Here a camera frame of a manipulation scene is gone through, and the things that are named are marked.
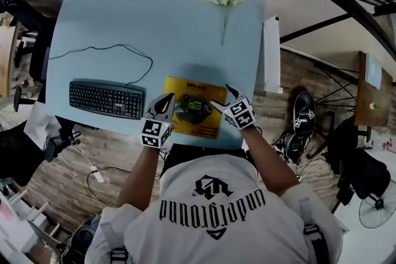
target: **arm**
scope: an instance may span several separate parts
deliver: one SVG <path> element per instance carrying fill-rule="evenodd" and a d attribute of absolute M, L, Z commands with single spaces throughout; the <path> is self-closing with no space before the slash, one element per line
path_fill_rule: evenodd
<path fill-rule="evenodd" d="M 286 190 L 298 185 L 294 172 L 275 153 L 256 129 L 241 130 L 261 178 L 270 192 L 282 196 Z"/>
<path fill-rule="evenodd" d="M 158 164 L 157 148 L 144 147 L 132 172 L 119 192 L 116 207 L 128 203 L 144 211 L 150 204 Z"/>

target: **hand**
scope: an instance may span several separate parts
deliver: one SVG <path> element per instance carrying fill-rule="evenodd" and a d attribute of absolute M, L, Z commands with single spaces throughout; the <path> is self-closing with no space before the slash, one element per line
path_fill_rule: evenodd
<path fill-rule="evenodd" d="M 176 97 L 174 93 L 161 95 L 150 102 L 142 118 L 140 134 L 142 145 L 161 148 L 172 132 L 172 115 Z"/>
<path fill-rule="evenodd" d="M 235 103 L 222 105 L 214 100 L 210 103 L 212 106 L 225 115 L 226 121 L 235 126 L 238 130 L 253 125 L 256 119 L 254 117 L 253 107 L 249 100 L 245 97 L 244 92 L 240 88 L 225 85 L 228 91 L 235 97 Z"/>

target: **flower stem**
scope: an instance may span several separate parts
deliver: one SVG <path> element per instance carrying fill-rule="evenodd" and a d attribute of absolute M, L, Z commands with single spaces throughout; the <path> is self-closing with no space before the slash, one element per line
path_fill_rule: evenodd
<path fill-rule="evenodd" d="M 222 30 L 222 46 L 224 45 L 224 37 L 225 37 L 225 30 L 227 28 L 227 22 L 228 22 L 228 6 L 225 6 L 223 8 L 223 30 Z"/>

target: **white t-shirt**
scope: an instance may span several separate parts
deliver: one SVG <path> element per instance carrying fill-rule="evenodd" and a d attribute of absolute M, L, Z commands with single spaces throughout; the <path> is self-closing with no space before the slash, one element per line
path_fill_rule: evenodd
<path fill-rule="evenodd" d="M 251 163 L 231 155 L 170 168 L 159 200 L 144 212 L 105 208 L 85 262 L 107 264 L 110 251 L 125 246 L 131 263 L 307 263 L 299 206 L 306 197 L 336 263 L 342 231 L 314 192 L 300 184 L 279 198 L 260 185 Z"/>

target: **light blue desk surface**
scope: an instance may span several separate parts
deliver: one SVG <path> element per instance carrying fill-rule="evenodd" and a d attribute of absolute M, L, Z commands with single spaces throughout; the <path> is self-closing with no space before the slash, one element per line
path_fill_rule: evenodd
<path fill-rule="evenodd" d="M 64 0 L 49 57 L 89 46 L 130 44 L 153 59 L 151 71 L 133 88 L 145 90 L 148 103 L 163 92 L 166 76 L 212 85 L 226 83 L 252 98 L 259 59 L 264 2 L 245 0 L 229 13 L 220 44 L 221 10 L 201 0 Z M 46 104 L 57 116 L 127 135 L 140 133 L 140 121 L 89 113 L 69 106 L 69 82 L 104 80 L 124 85 L 139 79 L 150 61 L 116 47 L 88 49 L 49 60 Z M 233 101 L 231 94 L 227 102 Z M 240 133 L 222 120 L 216 140 L 173 133 L 171 142 L 240 148 Z"/>

